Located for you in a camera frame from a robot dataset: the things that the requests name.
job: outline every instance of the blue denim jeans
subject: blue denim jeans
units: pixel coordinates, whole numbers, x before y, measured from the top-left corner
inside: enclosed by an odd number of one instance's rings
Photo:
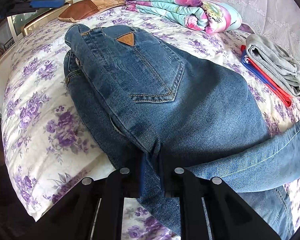
[[[270,138],[239,74],[141,29],[75,24],[65,40],[66,83],[82,121],[115,168],[145,154],[138,201],[163,225],[180,234],[178,199],[162,196],[159,154],[198,177],[222,177],[282,239],[291,237],[282,185],[300,177],[300,122]]]

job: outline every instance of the brown leather pillow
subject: brown leather pillow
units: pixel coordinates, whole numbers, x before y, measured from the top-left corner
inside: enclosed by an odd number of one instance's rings
[[[122,5],[125,5],[124,0],[83,0],[69,6],[58,19],[62,22],[76,23],[93,14]]]
[[[70,5],[58,17],[63,22],[79,22],[98,12],[98,7],[91,0],[82,0]]]

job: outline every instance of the folded towel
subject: folded towel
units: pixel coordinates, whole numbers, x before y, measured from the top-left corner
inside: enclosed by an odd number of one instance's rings
[[[276,83],[269,78],[247,55],[246,46],[241,45],[242,58],[241,63],[248,70],[250,70],[256,77],[258,77],[278,98],[284,103],[285,106],[291,106],[291,96],[284,92]]]
[[[240,14],[216,0],[126,0],[126,9],[162,16],[192,30],[208,34],[235,30]]]
[[[283,48],[268,38],[251,34],[246,39],[249,58],[282,90],[300,97],[300,64]]]

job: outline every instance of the gray cloth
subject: gray cloth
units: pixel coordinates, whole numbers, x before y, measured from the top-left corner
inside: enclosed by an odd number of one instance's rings
[[[300,97],[300,64],[287,51],[257,34],[247,37],[246,51],[282,90],[292,97]]]

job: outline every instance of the bed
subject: bed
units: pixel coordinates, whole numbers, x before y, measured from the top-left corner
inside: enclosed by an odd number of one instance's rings
[[[142,28],[190,54],[242,75],[261,110],[269,133],[287,130],[300,119],[300,98],[291,108],[255,78],[241,62],[240,31],[207,35],[154,15],[117,7],[80,23],[90,28],[129,25]],[[64,82],[64,36],[71,23],[57,19],[15,47],[7,82],[2,138],[5,162],[18,198],[38,220],[81,178],[101,179],[114,167],[82,124]],[[300,179],[285,189],[292,201],[293,225],[300,226]],[[180,239],[135,199],[124,205],[122,239]]]

